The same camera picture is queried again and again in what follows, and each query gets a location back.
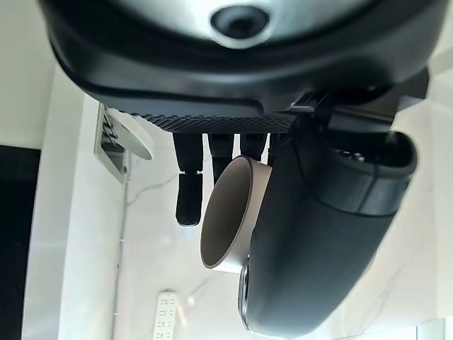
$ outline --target beige cylindrical cup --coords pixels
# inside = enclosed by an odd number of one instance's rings
[[[245,156],[225,168],[203,220],[200,251],[206,268],[241,272],[271,171],[270,166]]]

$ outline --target black plastic housing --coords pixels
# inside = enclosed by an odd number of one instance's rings
[[[170,35],[107,0],[40,4],[59,63],[99,101],[172,132],[261,133],[286,132],[294,116],[281,112],[306,91],[418,73],[448,0],[380,0],[318,35],[247,50]]]
[[[317,328],[360,279],[417,163],[399,132],[332,135],[305,115],[290,134],[253,231],[239,301],[249,329],[286,339]]]

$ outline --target power strip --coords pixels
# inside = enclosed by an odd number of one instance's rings
[[[157,298],[153,340],[173,340],[178,296],[175,292],[161,292]]]

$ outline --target circular opening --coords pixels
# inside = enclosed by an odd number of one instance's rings
[[[269,24],[269,16],[252,6],[230,6],[216,12],[212,27],[232,39],[249,39],[261,33]]]
[[[251,192],[249,160],[239,157],[220,176],[207,205],[201,234],[201,257],[216,266],[234,241],[246,212]]]
[[[238,18],[229,24],[228,31],[232,38],[249,38],[253,35],[254,25],[252,18]]]

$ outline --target white wall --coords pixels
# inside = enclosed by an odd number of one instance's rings
[[[110,340],[125,186],[94,155],[98,103],[55,72],[30,240],[23,340]]]
[[[36,3],[0,1],[0,145],[42,146],[55,61]]]

